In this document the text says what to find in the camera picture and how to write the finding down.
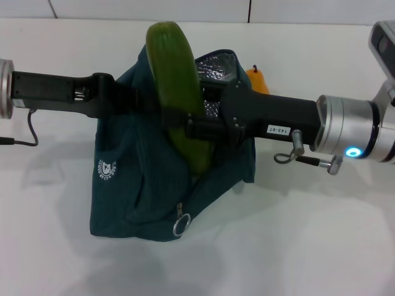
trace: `teal bag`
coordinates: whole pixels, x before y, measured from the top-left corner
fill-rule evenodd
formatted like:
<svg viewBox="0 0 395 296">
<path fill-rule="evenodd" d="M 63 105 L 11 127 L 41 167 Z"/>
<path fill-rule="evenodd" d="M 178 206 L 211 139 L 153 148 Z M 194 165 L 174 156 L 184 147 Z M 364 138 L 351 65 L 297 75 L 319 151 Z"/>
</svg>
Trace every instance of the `teal bag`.
<svg viewBox="0 0 395 296">
<path fill-rule="evenodd" d="M 200 79 L 249 83 L 233 51 L 212 52 L 196 65 Z M 157 100 L 145 47 L 118 81 Z M 218 115 L 218 104 L 205 102 L 208 117 Z M 254 182 L 255 145 L 217 144 L 212 168 L 194 183 L 158 114 L 122 115 L 98 121 L 94 162 L 91 234 L 172 241 L 237 182 Z"/>
</svg>

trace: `green cucumber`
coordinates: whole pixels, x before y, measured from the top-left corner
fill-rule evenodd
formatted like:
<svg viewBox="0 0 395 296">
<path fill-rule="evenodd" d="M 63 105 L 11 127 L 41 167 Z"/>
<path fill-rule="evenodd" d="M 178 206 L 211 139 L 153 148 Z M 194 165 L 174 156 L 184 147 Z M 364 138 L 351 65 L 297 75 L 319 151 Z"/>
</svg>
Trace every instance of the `green cucumber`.
<svg viewBox="0 0 395 296">
<path fill-rule="evenodd" d="M 146 48 L 160 105 L 204 115 L 198 71 L 181 28 L 175 22 L 152 25 L 147 31 Z M 187 139 L 183 128 L 168 129 L 168 135 L 193 175 L 203 175 L 210 168 L 210 142 Z"/>
</svg>

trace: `black cable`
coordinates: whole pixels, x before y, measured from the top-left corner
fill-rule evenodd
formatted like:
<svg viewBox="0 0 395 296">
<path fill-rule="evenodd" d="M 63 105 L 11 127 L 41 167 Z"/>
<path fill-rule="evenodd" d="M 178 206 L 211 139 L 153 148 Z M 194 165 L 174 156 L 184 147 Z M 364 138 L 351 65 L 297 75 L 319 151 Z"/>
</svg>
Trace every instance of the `black cable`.
<svg viewBox="0 0 395 296">
<path fill-rule="evenodd" d="M 33 136 L 33 138 L 35 139 L 34 143 L 30 143 L 30 142 L 24 142 L 24 141 L 14 141 L 15 145 L 25 145 L 25 146 L 37 146 L 38 145 L 38 138 L 37 138 L 37 134 L 35 132 L 35 130 L 33 129 L 33 125 L 31 124 L 31 115 L 33 113 L 35 113 L 37 110 L 35 109 L 30 109 L 29 110 L 29 114 L 27 115 L 27 124 L 29 125 L 30 131 L 31 131 L 31 135 Z"/>
</svg>

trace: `camera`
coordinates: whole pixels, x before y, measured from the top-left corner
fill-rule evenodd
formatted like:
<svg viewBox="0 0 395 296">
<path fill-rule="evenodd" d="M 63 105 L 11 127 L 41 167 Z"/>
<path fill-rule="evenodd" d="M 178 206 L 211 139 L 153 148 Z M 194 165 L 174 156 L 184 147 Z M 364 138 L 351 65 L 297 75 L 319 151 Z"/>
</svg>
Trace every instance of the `camera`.
<svg viewBox="0 0 395 296">
<path fill-rule="evenodd" d="M 369 48 L 387 78 L 395 81 L 395 21 L 377 22 L 374 25 Z"/>
</svg>

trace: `white table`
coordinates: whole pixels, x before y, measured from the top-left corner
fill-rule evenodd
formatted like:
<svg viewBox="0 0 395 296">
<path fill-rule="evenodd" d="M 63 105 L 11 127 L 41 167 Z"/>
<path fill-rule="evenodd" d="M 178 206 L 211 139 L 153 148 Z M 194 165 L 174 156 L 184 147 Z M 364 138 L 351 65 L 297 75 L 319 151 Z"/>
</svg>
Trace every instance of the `white table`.
<svg viewBox="0 0 395 296">
<path fill-rule="evenodd" d="M 0 57 L 54 75 L 136 62 L 149 22 L 0 20 Z M 196 57 L 233 49 L 273 94 L 374 97 L 385 79 L 370 27 L 181 23 Z M 0 135 L 29 140 L 27 111 Z M 257 140 L 256 183 L 201 213 L 178 241 L 89 233 L 96 121 L 40 111 L 40 145 L 0 147 L 0 295 L 394 295 L 395 169 L 347 161 L 338 176 L 278 165 L 290 143 Z"/>
</svg>

